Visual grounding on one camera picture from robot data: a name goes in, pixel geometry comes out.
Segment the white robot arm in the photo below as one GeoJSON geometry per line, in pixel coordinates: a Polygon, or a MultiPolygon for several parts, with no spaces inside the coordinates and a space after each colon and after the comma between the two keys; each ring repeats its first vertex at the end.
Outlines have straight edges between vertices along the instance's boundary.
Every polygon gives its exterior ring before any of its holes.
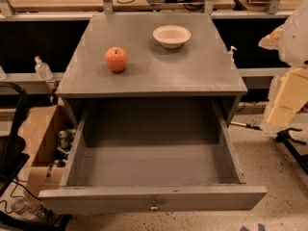
{"type": "Polygon", "coordinates": [[[303,0],[281,26],[263,37],[259,46],[277,50],[280,61],[291,67],[272,79],[261,123],[264,131],[280,131],[308,103],[308,0],[303,0]]]}

